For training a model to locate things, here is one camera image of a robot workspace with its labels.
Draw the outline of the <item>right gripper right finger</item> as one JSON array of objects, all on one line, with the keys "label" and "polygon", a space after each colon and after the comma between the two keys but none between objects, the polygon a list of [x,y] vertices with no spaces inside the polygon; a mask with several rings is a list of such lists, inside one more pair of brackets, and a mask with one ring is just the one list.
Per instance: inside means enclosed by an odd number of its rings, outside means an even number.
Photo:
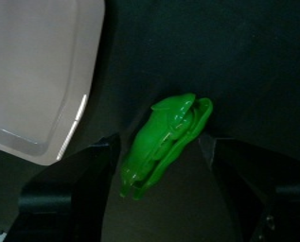
[{"label": "right gripper right finger", "polygon": [[235,242],[300,242],[300,162],[228,137],[198,136]]}]

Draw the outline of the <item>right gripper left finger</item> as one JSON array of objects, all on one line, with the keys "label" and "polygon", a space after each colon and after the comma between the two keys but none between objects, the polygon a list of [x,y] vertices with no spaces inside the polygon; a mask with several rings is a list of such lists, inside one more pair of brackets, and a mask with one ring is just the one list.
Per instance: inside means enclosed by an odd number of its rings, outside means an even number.
[{"label": "right gripper left finger", "polygon": [[100,242],[119,154],[120,137],[112,134],[30,178],[4,242]]}]

